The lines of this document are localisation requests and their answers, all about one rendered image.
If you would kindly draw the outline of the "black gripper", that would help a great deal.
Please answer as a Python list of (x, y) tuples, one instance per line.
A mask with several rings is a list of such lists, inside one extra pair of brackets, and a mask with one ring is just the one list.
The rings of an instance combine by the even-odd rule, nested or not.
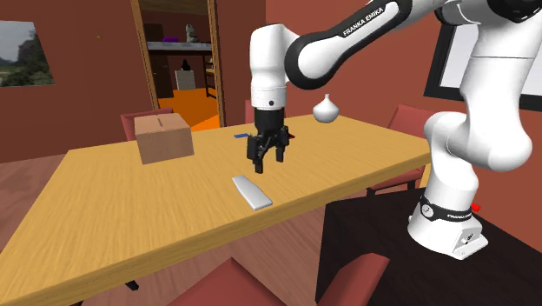
[(263, 157), (268, 151), (268, 140), (275, 143), (276, 161), (284, 161), (284, 153), (289, 145), (289, 133), (284, 125), (285, 109), (254, 110), (255, 136), (248, 137), (247, 159), (254, 165), (254, 171), (263, 173)]

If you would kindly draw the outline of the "white flat remote control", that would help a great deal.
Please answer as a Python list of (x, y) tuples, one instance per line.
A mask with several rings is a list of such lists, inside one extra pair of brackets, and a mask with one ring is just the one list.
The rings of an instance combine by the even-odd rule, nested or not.
[(260, 210), (273, 204), (272, 200), (245, 176), (234, 176), (232, 181), (241, 196), (253, 210)]

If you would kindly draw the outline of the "white round vase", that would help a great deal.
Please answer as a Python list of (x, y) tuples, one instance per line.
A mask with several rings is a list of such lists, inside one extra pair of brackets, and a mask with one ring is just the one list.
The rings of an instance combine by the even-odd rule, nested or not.
[(331, 101), (330, 95), (324, 98), (313, 107), (313, 115), (319, 123), (332, 123), (339, 115), (339, 108)]

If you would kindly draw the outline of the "brown cardboard box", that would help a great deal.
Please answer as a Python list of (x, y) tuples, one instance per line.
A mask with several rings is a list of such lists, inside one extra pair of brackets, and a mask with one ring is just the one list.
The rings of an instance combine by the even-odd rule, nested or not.
[(178, 113), (136, 117), (135, 139), (143, 164), (195, 153), (191, 129)]

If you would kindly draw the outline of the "wooden framed doorway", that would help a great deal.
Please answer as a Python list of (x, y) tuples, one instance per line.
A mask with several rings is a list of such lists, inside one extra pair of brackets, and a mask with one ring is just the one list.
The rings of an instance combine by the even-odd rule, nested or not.
[(194, 130), (225, 125), (215, 0), (129, 0), (154, 110), (202, 102), (187, 115)]

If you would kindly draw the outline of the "dark robot stand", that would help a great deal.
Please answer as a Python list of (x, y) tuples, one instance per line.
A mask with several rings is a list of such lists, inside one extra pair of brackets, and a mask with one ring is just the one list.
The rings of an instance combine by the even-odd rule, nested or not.
[(366, 253), (390, 262), (367, 306), (542, 306), (542, 253), (489, 223), (488, 244), (464, 260), (418, 245), (407, 233), (422, 190), (329, 203), (315, 297)]

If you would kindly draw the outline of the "wooden dining table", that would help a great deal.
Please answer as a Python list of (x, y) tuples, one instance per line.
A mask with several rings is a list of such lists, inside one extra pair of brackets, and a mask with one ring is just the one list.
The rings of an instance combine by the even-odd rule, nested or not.
[[(290, 117), (284, 161), (246, 157), (249, 124), (193, 135), (143, 164), (136, 142), (69, 151), (0, 253), (0, 306), (69, 306), (429, 161), (424, 139), (340, 116)], [(273, 204), (253, 210), (232, 178)]]

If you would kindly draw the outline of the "black framed white picture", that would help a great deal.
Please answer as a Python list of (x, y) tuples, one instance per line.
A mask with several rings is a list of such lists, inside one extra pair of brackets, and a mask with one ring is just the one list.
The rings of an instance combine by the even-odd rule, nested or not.
[[(424, 96), (463, 100), (459, 86), (477, 37), (475, 25), (441, 26)], [(519, 107), (542, 112), (542, 47), (525, 81)]]

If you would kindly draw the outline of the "landscape view window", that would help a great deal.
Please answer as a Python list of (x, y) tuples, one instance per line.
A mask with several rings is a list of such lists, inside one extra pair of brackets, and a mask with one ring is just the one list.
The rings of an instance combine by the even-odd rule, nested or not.
[(0, 87), (54, 83), (35, 25), (0, 20)]

